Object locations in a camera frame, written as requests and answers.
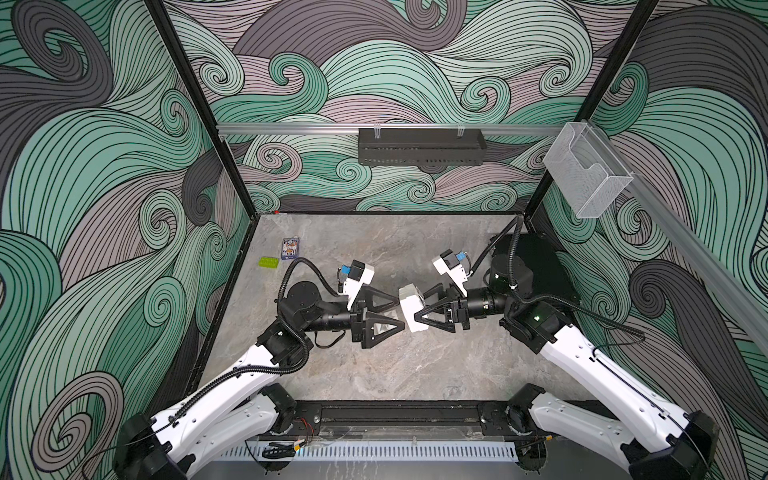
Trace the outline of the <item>aluminium wall rail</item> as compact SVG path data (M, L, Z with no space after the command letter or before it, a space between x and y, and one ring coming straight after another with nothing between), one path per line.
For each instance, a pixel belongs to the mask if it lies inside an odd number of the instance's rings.
M751 262L767 263L767 251L752 253L766 226L767 181L746 186L717 164L708 173L688 153L678 157L643 137L612 138L595 129L605 149L633 173L628 189L665 236L704 280L729 318L763 352L767 350L767 279Z
M564 127L557 125L525 124L382 124L382 123L219 123L220 135L354 135L361 129L384 130L451 130L461 134L468 129L479 129L489 136L557 136Z

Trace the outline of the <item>green toy building brick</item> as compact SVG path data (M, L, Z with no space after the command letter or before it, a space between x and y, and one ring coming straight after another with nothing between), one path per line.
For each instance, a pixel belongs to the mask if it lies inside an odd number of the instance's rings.
M268 268L268 269L277 269L279 266L280 260L275 257L260 257L258 260L258 266L261 268Z

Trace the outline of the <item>aluminium wall rail back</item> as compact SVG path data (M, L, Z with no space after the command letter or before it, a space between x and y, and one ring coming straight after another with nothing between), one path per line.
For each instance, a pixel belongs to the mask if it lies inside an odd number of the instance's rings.
M451 130L461 134L468 129L479 129L489 136L557 136L564 127L557 125L525 124L382 124L382 123L219 123L220 135L354 135L361 129L384 130Z

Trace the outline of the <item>black corner frame post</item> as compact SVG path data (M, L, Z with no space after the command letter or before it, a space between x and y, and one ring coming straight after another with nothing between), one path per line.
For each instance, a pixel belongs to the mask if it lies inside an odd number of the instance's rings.
M148 9L153 23L165 45L165 48L178 71L181 81L191 96L191 102L201 119L204 130L212 142L213 148L232 182L235 193L245 208L246 214L252 223L256 223L259 214L256 212L249 192L238 170L238 164L228 144L221 139L217 129L217 121L212 109L205 98L202 87L196 78L191 62L186 55L181 39L173 25L165 2L160 0L145 0L145 6Z

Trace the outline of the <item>black case on table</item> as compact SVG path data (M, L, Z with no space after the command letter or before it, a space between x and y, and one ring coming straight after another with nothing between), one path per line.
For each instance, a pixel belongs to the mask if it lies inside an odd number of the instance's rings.
M512 267L509 252L513 235L496 240L484 280L492 293L513 301L515 312L542 301L565 308L563 301L575 304L580 300L557 252L542 235L519 235Z

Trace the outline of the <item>black wall tray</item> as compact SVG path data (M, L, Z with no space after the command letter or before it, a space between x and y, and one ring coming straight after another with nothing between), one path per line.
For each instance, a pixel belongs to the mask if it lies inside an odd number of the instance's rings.
M457 134L451 130L361 129L357 136L359 163L366 166L416 166L439 169L477 166L488 146L479 129Z

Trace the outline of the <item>clear acrylic wall holder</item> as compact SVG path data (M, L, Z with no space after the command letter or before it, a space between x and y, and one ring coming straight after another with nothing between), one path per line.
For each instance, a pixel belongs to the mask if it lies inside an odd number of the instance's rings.
M602 216L633 180L606 133L587 121L563 126L544 165L578 219Z

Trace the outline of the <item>aluminium wall rail right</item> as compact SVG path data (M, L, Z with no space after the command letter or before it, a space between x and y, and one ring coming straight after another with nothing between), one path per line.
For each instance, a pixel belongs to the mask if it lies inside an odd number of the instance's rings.
M767 251L752 253L766 226L767 181L746 186L717 164L708 173L688 153L678 157L643 137L612 138L595 129L605 149L633 173L628 189L665 236L704 280L729 318L763 352L767 350L767 279L751 262L767 263Z

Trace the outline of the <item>blue playing card box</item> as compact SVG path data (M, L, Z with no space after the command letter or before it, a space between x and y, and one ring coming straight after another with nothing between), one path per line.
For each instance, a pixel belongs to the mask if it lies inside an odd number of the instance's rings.
M281 242L280 259L294 260L300 256L300 238L288 237Z

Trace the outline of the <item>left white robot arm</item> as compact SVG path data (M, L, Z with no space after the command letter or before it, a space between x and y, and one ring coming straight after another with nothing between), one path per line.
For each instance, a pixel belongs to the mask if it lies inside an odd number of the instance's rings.
M348 333L370 349L402 332L389 317L399 300L372 287L372 266L358 260L340 268L340 287L322 275L292 282L310 260L294 259L281 280L276 316L256 342L230 367L174 405L153 415L136 414L120 428L112 468L120 479L190 479L248 439L288 432L297 402L279 380L309 361L310 333Z

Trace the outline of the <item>right black corner post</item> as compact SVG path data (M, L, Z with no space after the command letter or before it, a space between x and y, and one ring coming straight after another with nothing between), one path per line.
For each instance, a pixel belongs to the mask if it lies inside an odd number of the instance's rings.
M658 3L658 0L642 0L637 2L624 29L609 52L606 63L600 70L585 100L582 102L575 116L576 122L588 120L594 115L603 96L615 81L616 76L630 55L632 48ZM551 174L548 171L545 172L524 210L523 215L526 223L530 223L533 220L552 183L553 178Z

